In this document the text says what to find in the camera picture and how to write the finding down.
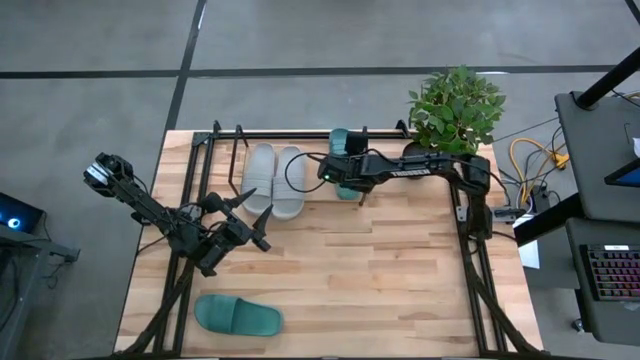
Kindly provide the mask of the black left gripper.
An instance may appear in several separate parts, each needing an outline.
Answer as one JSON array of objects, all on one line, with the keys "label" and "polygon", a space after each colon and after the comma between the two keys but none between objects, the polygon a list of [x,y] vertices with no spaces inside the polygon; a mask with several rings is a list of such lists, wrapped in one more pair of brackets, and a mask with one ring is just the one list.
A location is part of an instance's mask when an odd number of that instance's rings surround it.
[{"label": "black left gripper", "polygon": [[192,253],[194,265],[204,277],[215,276],[215,267],[224,257],[236,247],[245,245],[250,238],[261,251],[267,252],[271,249],[266,240],[266,225],[273,205],[269,205],[255,220],[253,230],[233,213],[233,209],[238,208],[255,191],[256,188],[252,188],[233,198],[224,199],[211,192],[198,202],[205,214],[221,212],[226,216],[215,230],[203,232],[198,246]]}]

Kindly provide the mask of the teal foam slide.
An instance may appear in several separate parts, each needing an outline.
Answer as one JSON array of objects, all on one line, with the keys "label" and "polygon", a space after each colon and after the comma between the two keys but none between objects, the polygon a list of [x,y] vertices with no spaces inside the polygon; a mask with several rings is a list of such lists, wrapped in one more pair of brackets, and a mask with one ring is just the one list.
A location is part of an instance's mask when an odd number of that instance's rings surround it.
[{"label": "teal foam slide", "polygon": [[283,315],[277,308],[221,294],[198,297],[194,304],[194,316],[204,329],[226,335],[276,336],[284,323]]},{"label": "teal foam slide", "polygon": [[[348,130],[344,128],[335,128],[329,133],[329,153],[331,155],[346,155],[345,150],[346,138]],[[334,185],[336,196],[340,200],[353,201],[358,200],[361,196],[360,192],[344,188],[341,185]]]}]

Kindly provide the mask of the white foam slide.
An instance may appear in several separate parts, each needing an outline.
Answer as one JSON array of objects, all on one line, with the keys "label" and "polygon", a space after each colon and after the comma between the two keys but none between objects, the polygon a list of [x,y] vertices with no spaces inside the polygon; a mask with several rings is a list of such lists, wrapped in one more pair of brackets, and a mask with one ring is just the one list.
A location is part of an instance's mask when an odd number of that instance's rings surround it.
[{"label": "white foam slide", "polygon": [[301,193],[306,181],[306,160],[296,146],[280,150],[272,185],[272,215],[278,220],[297,217],[305,195]]},{"label": "white foam slide", "polygon": [[271,205],[274,171],[274,148],[268,143],[256,144],[246,162],[241,183],[242,193],[254,190],[243,202],[247,212],[258,216]]}]

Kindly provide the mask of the green plant in black pot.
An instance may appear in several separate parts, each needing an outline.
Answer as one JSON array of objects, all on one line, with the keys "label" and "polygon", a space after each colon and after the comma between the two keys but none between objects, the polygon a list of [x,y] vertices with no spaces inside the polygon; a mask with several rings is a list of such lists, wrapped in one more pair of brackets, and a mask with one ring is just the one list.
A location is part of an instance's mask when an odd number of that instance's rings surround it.
[{"label": "green plant in black pot", "polygon": [[435,72],[410,90],[408,126],[416,133],[405,156],[444,152],[475,154],[494,141],[506,95],[465,65]]}]

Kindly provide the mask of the grey power strip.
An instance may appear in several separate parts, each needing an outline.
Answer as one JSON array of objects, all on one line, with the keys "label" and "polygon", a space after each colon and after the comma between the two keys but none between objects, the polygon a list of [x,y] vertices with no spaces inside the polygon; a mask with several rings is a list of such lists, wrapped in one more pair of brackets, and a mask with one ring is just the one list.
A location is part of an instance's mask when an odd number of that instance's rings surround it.
[{"label": "grey power strip", "polygon": [[491,214],[494,222],[514,223],[518,218],[525,215],[526,211],[511,207],[495,207],[491,208]]}]

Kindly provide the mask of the white paper sheet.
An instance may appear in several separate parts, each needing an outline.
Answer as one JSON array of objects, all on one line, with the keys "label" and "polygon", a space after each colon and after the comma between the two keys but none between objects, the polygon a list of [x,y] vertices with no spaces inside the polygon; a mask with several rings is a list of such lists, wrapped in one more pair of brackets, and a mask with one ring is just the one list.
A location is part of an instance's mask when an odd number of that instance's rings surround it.
[{"label": "white paper sheet", "polygon": [[[532,214],[524,214],[517,218],[513,223],[512,228],[515,229],[519,225],[531,220]],[[518,251],[521,259],[521,263],[526,268],[539,269],[540,268],[540,256],[538,250],[538,242],[536,240],[522,246],[518,246]]]}]

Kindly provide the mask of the black slanted beam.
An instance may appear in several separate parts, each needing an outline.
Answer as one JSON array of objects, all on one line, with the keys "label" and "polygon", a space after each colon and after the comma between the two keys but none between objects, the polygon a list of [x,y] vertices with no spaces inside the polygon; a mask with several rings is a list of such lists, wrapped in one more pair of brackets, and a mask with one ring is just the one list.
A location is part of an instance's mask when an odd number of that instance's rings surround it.
[{"label": "black slanted beam", "polygon": [[616,86],[628,79],[640,69],[640,46],[625,57],[619,64],[590,86],[585,92],[573,94],[575,104],[584,110],[592,110],[597,102]]},{"label": "black slanted beam", "polygon": [[542,235],[562,227],[570,218],[583,218],[580,195],[575,193],[549,209],[535,215],[514,228],[518,246],[523,246]]}]

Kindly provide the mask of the grey metal stand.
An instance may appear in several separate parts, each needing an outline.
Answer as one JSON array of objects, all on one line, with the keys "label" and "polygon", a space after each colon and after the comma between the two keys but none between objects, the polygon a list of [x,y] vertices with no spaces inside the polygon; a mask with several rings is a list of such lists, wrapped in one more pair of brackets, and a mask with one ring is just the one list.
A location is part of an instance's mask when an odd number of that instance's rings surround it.
[{"label": "grey metal stand", "polygon": [[0,305],[0,360],[15,360],[26,320],[38,295],[49,257],[73,263],[80,250],[46,237],[13,230],[0,224],[0,281],[8,283],[8,309]]}]

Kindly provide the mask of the black computer with blue light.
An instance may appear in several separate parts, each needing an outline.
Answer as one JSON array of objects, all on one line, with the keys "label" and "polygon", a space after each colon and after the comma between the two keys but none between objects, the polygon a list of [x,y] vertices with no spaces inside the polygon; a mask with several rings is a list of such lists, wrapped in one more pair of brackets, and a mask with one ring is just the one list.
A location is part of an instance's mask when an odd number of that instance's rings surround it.
[{"label": "black computer with blue light", "polygon": [[0,224],[12,230],[33,233],[44,211],[0,192]]}]

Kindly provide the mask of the dark grey desk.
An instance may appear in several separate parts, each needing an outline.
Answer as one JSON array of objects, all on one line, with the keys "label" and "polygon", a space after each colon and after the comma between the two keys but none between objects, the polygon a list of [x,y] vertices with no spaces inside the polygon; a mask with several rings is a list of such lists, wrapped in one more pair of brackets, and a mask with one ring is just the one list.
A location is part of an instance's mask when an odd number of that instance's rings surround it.
[{"label": "dark grey desk", "polygon": [[571,93],[556,95],[555,104],[583,212],[568,218],[564,228],[580,284],[585,330],[600,342],[640,346],[640,290],[631,298],[597,300],[585,253],[588,245],[640,246],[640,187],[605,183],[607,176],[637,159],[631,137],[640,135],[640,108],[606,97],[584,110]]}]

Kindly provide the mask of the monitor with blue screen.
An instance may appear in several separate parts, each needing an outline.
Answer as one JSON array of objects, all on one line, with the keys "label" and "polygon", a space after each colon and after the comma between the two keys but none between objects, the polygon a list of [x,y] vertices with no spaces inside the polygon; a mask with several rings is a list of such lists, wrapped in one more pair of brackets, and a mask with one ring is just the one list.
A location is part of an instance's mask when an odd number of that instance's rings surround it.
[{"label": "monitor with blue screen", "polygon": [[607,185],[640,188],[640,158],[604,178]]}]

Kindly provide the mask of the backlit black keyboard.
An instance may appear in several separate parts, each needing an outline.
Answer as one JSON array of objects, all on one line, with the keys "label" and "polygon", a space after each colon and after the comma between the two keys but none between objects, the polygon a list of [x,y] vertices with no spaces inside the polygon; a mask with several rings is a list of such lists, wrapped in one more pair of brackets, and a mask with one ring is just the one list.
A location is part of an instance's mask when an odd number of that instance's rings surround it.
[{"label": "backlit black keyboard", "polygon": [[640,302],[640,246],[595,244],[579,249],[597,301]]}]

